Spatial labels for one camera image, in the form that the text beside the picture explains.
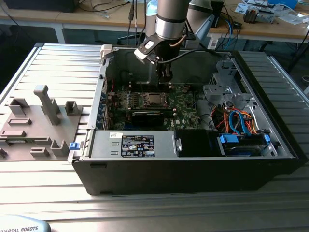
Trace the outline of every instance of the motherboard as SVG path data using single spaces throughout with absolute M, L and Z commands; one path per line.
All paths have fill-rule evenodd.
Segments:
M 108 97 L 111 129 L 198 129 L 194 95 L 188 85 L 169 86 L 164 92 L 144 92 L 142 86 L 137 91 L 119 87 Z

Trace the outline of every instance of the blue cable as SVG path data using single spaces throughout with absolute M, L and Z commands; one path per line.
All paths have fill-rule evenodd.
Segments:
M 228 27 L 230 28 L 230 38 L 228 38 L 228 42 L 227 42 L 227 45 L 226 45 L 226 47 L 224 48 L 224 50 L 226 50 L 226 49 L 229 47 L 230 42 L 231 42 L 231 38 L 232 38 L 232 26 L 231 26 L 231 24 L 230 24 L 229 21 L 227 21 L 226 19 L 225 19 L 225 21 L 227 22 Z
M 232 111 L 228 117 L 228 123 L 229 123 L 229 126 L 230 128 L 237 134 L 237 135 L 240 135 L 240 132 L 238 130 L 236 130 L 234 127 L 233 127 L 233 123 L 232 123 L 232 118 L 233 118 L 233 115 L 237 113 L 239 114 L 239 117 L 240 117 L 240 122 L 241 122 L 241 127 L 242 127 L 242 130 L 243 132 L 248 135 L 248 136 L 251 136 L 251 133 L 248 131 L 248 128 L 246 127 L 246 124 L 245 124 L 245 120 L 243 119 L 243 116 L 241 114 L 241 112 L 238 112 L 238 111 Z

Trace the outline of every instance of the table leg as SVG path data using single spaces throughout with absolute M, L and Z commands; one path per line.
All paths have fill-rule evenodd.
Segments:
M 54 28 L 54 30 L 55 30 L 55 32 L 56 32 L 56 36 L 57 36 L 57 39 L 58 39 L 58 43 L 59 44 L 65 44 L 66 43 L 66 41 L 65 41 L 65 39 L 64 39 L 64 35 L 63 35 L 63 27 L 62 27 L 62 24 L 55 24 L 54 26 L 53 26 L 53 28 Z

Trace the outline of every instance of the wooden table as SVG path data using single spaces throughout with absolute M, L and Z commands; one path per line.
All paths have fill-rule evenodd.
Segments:
M 242 23 L 239 38 L 247 40 L 263 40 L 263 41 L 277 41 L 277 42 L 292 42 L 300 43 L 303 41 L 308 29 L 308 24 L 292 25 L 279 18 L 275 18 L 272 24 L 270 23 L 255 23 L 249 24 L 243 21 L 243 14 L 235 13 L 237 5 L 240 0 L 226 0 L 226 8 L 228 13 L 234 21 Z M 309 6 L 298 4 L 295 11 L 306 11 L 309 13 Z M 218 28 L 211 28 L 208 36 L 211 36 L 210 45 L 216 46 L 216 41 L 224 37 L 228 32 L 226 23 L 222 20 Z
M 93 5 L 104 3 L 106 0 L 92 0 Z M 116 0 L 111 4 L 98 7 L 98 10 L 107 9 L 124 3 Z M 105 18 L 98 13 L 86 12 L 77 8 L 74 13 L 61 13 L 57 11 L 35 11 L 35 10 L 12 10 L 8 9 L 3 0 L 0 4 L 5 11 L 21 26 L 48 27 L 56 32 L 58 42 L 65 44 L 63 29 L 89 29 L 89 30 L 110 30 L 127 31 L 129 26 L 128 13 L 131 4 L 108 10 L 109 18 Z M 91 11 L 90 0 L 86 0 L 82 5 L 84 9 Z M 137 31 L 140 32 L 144 26 L 144 5 L 138 3 L 137 6 Z M 9 16 L 0 8 L 0 24 L 15 25 Z M 131 32 L 135 31 L 134 21 L 132 21 Z
M 93 5 L 103 3 L 105 0 L 92 0 Z M 263 40 L 263 41 L 279 41 L 279 42 L 302 42 L 307 29 L 306 24 L 292 25 L 286 23 L 278 18 L 273 24 L 256 23 L 248 24 L 243 22 L 243 15 L 235 13 L 234 10 L 240 0 L 226 0 L 226 8 L 229 14 L 237 22 L 242 23 L 242 29 L 239 34 L 240 39 L 249 40 Z M 64 44 L 63 29 L 90 29 L 90 30 L 111 30 L 111 31 L 127 31 L 129 21 L 128 12 L 131 4 L 117 7 L 108 10 L 109 18 L 98 15 L 97 13 L 86 12 L 77 8 L 74 13 L 61 13 L 49 11 L 33 11 L 33 10 L 11 10 L 8 9 L 3 0 L 0 3 L 6 12 L 14 18 L 14 20 L 21 26 L 35 26 L 35 27 L 50 27 L 54 28 L 58 38 L 58 42 Z M 123 1 L 116 0 L 111 4 L 99 6 L 97 9 L 106 9 L 115 5 L 119 5 Z M 90 0 L 86 0 L 82 7 L 91 10 Z M 144 10 L 143 4 L 139 3 L 137 7 L 138 31 L 141 31 L 144 24 Z M 297 5 L 296 11 L 309 11 L 309 6 Z M 7 14 L 0 8 L 0 24 L 15 25 L 15 23 L 7 16 Z M 134 22 L 132 22 L 131 31 L 133 32 Z M 211 37 L 209 48 L 216 46 L 219 38 L 224 37 L 228 32 L 224 21 L 220 22 L 218 28 L 211 28 L 208 36 Z

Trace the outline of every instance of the black cable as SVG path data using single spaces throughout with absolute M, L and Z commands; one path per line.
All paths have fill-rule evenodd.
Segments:
M 132 1 L 132 4 L 131 4 L 131 8 L 130 8 L 130 11 L 129 11 L 129 17 L 128 17 L 128 20 L 129 20 L 129 28 L 127 30 L 127 37 L 126 37 L 126 43 L 127 45 L 129 45 L 129 33 L 130 33 L 130 28 L 131 28 L 131 23 L 132 23 L 132 20 L 134 19 L 134 0 Z
M 188 28 L 188 25 L 186 23 L 184 24 L 184 29 L 185 29 L 185 34 L 188 36 L 189 35 L 189 28 Z
M 208 50 L 208 49 L 193 49 L 193 50 L 190 50 L 190 51 L 187 51 L 185 53 L 182 53 L 181 55 L 173 58 L 173 59 L 169 59 L 169 60 L 165 60 L 165 61 L 157 61 L 158 64 L 166 64 L 166 63 L 170 63 L 170 62 L 173 62 L 173 61 L 176 61 L 178 59 L 180 59 L 181 57 L 184 57 L 190 53 L 193 53 L 193 52 L 209 52 L 210 54 L 212 55 L 215 55 L 215 56 L 218 56 L 218 57 L 221 57 L 221 55 L 219 53 L 216 53 L 215 51 L 212 51 L 212 50 Z
M 301 42 L 300 46 L 298 47 L 298 50 L 295 52 L 294 56 L 292 57 L 292 61 L 291 61 L 290 65 L 289 65 L 289 67 L 288 67 L 288 71 L 287 71 L 288 73 L 294 68 L 296 63 L 299 61 L 299 58 L 297 57 L 297 53 L 300 51 L 301 46 L 304 44 L 305 40 L 307 39 L 308 34 L 309 34 L 309 29 L 308 29 L 308 31 L 307 31 L 303 41 Z
M 82 7 L 80 6 L 81 3 L 78 4 L 78 7 L 79 7 L 80 9 L 82 9 L 83 11 L 87 11 L 87 12 L 101 12 L 101 11 L 107 11 L 107 10 L 110 10 L 110 9 L 113 9 L 113 8 L 116 8 L 116 7 L 119 7 L 119 6 L 124 6 L 124 5 L 130 4 L 130 2 L 127 1 L 126 3 L 120 4 L 120 5 L 116 5 L 116 6 L 107 8 L 107 9 L 97 10 L 97 11 L 89 11 L 89 10 L 87 10 L 87 9 L 82 8 Z
M 137 45 L 137 0 L 135 0 L 135 46 Z
M 98 7 L 98 6 L 102 6 L 102 5 L 107 5 L 107 4 L 111 4 L 112 2 L 114 2 L 115 0 L 111 0 L 110 2 L 107 2 L 107 3 L 100 3 L 100 4 L 97 4 L 97 5 L 94 5 L 94 6 L 92 6 L 92 4 L 91 4 L 91 6 L 92 6 L 92 9 L 94 10 L 96 7 Z
M 130 28 L 131 28 L 131 21 L 129 22 L 129 28 L 127 30 L 127 37 L 126 37 L 126 44 L 129 45 L 129 33 L 130 33 Z
M 309 43 L 306 44 L 305 48 L 301 51 L 301 53 L 296 56 L 295 60 L 293 60 L 288 68 L 288 73 L 290 73 L 292 71 L 292 69 L 295 67 L 295 65 L 297 64 L 297 62 L 302 58 L 302 56 L 305 54 L 305 52 L 307 52 L 309 48 Z
M 256 0 L 254 0 L 255 4 L 256 4 L 257 6 L 263 6 L 263 7 L 266 7 L 265 5 L 263 5 L 265 1 L 266 1 L 266 0 L 264 0 L 263 3 L 260 4 L 260 3 L 257 3 Z
M 232 29 L 232 34 L 233 34 L 233 23 L 234 23 L 234 21 L 233 21 L 233 18 L 229 15 L 229 13 L 228 13 L 228 10 L 227 10 L 227 8 L 226 8 L 226 6 L 223 6 L 224 7 L 224 9 L 225 9 L 225 11 L 226 11 L 226 13 L 224 13 L 224 12 L 221 12 L 221 13 L 223 13 L 223 14 L 225 14 L 225 15 L 227 15 L 227 17 L 228 17 L 228 22 L 230 23 L 230 25 L 231 25 L 231 29 Z M 226 37 L 227 37 L 227 35 L 228 35 L 228 33 L 229 33 L 230 31 L 229 31 L 229 28 L 228 28 L 228 31 L 227 31 L 227 33 L 225 34 L 225 36 L 224 36 L 224 38 L 223 38 L 223 40 L 219 43 L 219 45 L 217 46 L 217 48 L 215 49 L 215 50 L 218 50 L 219 49 L 219 47 L 221 46 L 222 47 L 222 49 L 223 49 L 223 46 L 224 45 L 226 45 L 227 43 L 228 43 L 228 41 L 226 42 L 226 43 L 224 43 L 224 41 L 225 41 L 225 39 L 226 39 Z M 232 42 L 235 38 L 237 38 L 238 39 L 238 35 L 236 35 L 234 38 L 232 38 L 231 40 L 230 40 L 230 42 Z
M 144 33 L 144 30 L 146 28 L 146 22 L 147 22 L 147 19 L 146 19 L 146 0 L 144 0 L 144 17 L 145 17 L 145 19 L 144 19 L 144 27 L 141 30 L 141 33 L 140 33 L 140 36 L 139 36 L 139 41 L 137 42 L 137 45 L 140 45 L 141 36 Z
M 186 21 L 186 23 L 188 24 L 188 27 L 189 27 L 189 29 L 190 29 L 190 32 L 191 32 L 192 34 L 194 34 L 194 32 L 193 32 L 193 30 L 192 30 L 192 27 L 191 27 L 191 25 L 190 25 L 190 23 L 189 23 L 189 20 L 186 19 L 185 21 Z
M 290 45 L 290 43 L 286 42 L 286 45 L 287 45 L 293 52 L 296 52 L 296 51 L 295 51 L 295 48 L 294 48 L 292 45 Z
M 204 48 L 205 50 L 207 49 L 207 47 L 206 47 L 204 44 L 202 44 L 202 42 L 199 42 L 199 45 L 200 45 L 202 48 Z
M 31 36 L 29 36 L 28 33 L 18 23 L 16 23 L 16 21 L 9 15 L 9 13 L 6 12 L 6 10 L 4 9 L 1 3 L 0 3 L 0 7 L 6 13 L 6 15 L 20 28 L 20 30 L 22 30 L 33 42 L 35 42 L 35 40 Z
M 236 40 L 235 40 L 235 43 L 234 43 L 234 46 L 233 46 L 233 50 L 235 50 L 236 44 L 237 44 L 237 42 L 238 42 L 238 35 L 239 35 L 238 29 L 236 29 L 236 32 L 237 32 L 237 35 L 236 35 Z

